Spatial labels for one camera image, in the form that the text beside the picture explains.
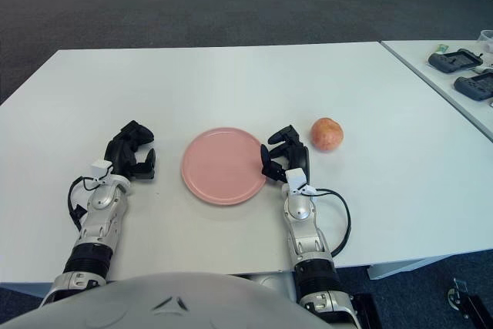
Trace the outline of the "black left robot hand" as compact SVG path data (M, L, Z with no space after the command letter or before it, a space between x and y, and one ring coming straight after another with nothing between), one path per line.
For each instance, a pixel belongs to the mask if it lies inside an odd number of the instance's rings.
M128 180L152 180L155 176L156 152L151 149L144 162L138 163L135 153L140 146L151 143L153 133L132 120L109 141L104 160L112 163L112 174Z

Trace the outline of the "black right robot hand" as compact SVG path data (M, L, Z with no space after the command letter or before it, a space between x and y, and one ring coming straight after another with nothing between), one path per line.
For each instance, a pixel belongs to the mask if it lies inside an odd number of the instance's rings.
M307 183L310 182L309 149L300 141L298 132L291 125L286 126L274 133L268 140L269 145L277 144L272 149L265 145L260 146L260 157L262 162L261 173L274 181L287 182L286 172L301 168L306 176ZM284 157L288 162L285 170L273 159Z

